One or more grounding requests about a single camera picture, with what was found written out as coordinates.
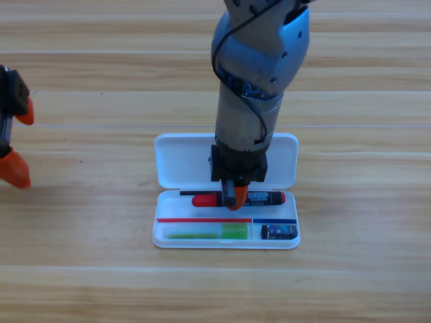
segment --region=black cable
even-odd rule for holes
[[[213,67],[213,71],[215,73],[215,75],[219,78],[219,80],[227,87],[229,88],[231,91],[232,89],[228,86],[228,84],[222,79],[222,77],[220,76],[220,74],[218,73],[217,69],[216,69],[216,59],[217,59],[217,54],[220,51],[221,47],[223,46],[223,43],[235,32],[239,31],[240,29],[244,28],[245,26],[247,26],[249,23],[253,22],[255,19],[257,19],[258,17],[260,17],[261,15],[263,15],[265,12],[267,12],[268,10],[270,10],[271,8],[275,7],[276,5],[278,5],[280,2],[282,2],[283,0],[276,0],[274,1],[271,5],[268,5],[267,7],[263,8],[261,11],[255,12],[253,17],[250,17],[249,19],[247,19],[245,22],[239,24],[238,26],[236,26],[234,29],[230,30],[229,32],[226,33],[226,35],[223,36],[222,40],[218,43],[217,47],[214,50],[213,56],[212,56],[212,60],[211,60],[211,64]],[[261,122],[262,128],[263,128],[263,135],[262,138],[258,141],[255,141],[256,144],[258,143],[262,143],[265,141],[265,138],[268,135],[268,129],[267,129],[267,125],[265,124],[265,121],[262,118],[262,115],[260,114],[260,112],[245,98],[243,98],[240,94],[238,95],[237,93],[235,93],[234,91],[232,91],[236,96],[238,96],[241,101],[243,101],[252,111],[254,114],[256,114],[257,118],[259,118],[259,121]]]

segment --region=black marker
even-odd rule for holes
[[[191,202],[195,207],[223,207],[222,192],[196,194]],[[285,202],[286,196],[283,192],[248,192],[244,206],[259,207],[263,205],[282,205]]]

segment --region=green highlighter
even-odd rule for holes
[[[237,239],[248,238],[247,223],[182,224],[167,231],[168,239]]]

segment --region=blue stripe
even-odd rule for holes
[[[253,219],[253,223],[296,224],[296,220],[295,219]]]

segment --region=table surface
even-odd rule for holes
[[[161,133],[212,132],[222,0],[1,0],[32,90],[0,185],[0,322],[431,322],[431,1],[318,0],[278,132],[300,141],[290,251],[152,244]]]

